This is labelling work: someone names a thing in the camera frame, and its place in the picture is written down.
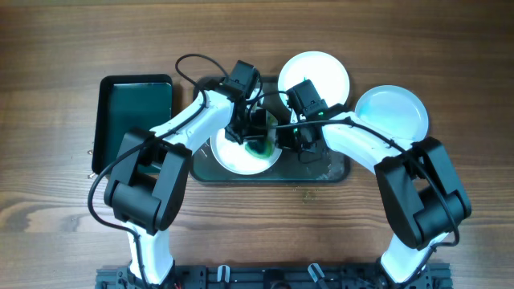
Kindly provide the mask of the green yellow sponge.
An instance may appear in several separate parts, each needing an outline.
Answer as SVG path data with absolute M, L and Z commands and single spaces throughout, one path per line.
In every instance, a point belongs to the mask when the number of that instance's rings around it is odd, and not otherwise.
M 276 134 L 268 126 L 276 124 L 276 118 L 267 112 L 254 113 L 255 120 L 244 137 L 244 148 L 247 153 L 258 159 L 267 159 L 275 151 Z

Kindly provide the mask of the white plate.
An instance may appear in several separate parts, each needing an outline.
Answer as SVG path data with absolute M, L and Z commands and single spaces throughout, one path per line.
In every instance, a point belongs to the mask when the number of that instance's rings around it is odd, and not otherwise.
M 258 159 L 246 152 L 244 144 L 224 137 L 224 128 L 210 138 L 210 147 L 216 161 L 226 170 L 239 175 L 254 175 L 271 168 L 282 154 L 275 145 L 274 153 L 267 159 Z

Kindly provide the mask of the white plate stained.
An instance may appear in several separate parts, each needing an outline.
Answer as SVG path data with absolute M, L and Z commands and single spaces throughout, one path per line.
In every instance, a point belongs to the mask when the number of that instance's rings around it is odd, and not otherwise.
M 305 80 L 311 80 L 320 98 L 329 108 L 345 104 L 349 98 L 349 73 L 342 63 L 330 54 L 321 51 L 306 51 L 286 62 L 282 68 L 277 87 L 279 91 Z

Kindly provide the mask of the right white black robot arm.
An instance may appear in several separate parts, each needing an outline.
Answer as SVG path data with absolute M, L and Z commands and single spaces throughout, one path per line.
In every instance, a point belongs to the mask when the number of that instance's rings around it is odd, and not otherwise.
M 380 266 L 396 287 L 415 281 L 438 248 L 459 244 L 459 224 L 471 216 L 471 201 L 439 140 L 403 139 L 354 112 L 330 109 L 280 129 L 296 136 L 315 131 L 332 151 L 374 174 L 394 232 Z

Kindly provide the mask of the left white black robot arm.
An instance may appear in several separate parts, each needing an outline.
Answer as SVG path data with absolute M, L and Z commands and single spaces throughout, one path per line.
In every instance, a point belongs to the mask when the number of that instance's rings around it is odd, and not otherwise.
M 109 175 L 104 203 L 130 240 L 132 261 L 116 270 L 116 285 L 174 288 L 175 262 L 169 227 L 182 206 L 193 154 L 219 129 L 246 119 L 246 102 L 261 80 L 225 77 L 198 87 L 184 111 L 150 130 L 133 128 L 117 158 L 100 172 Z

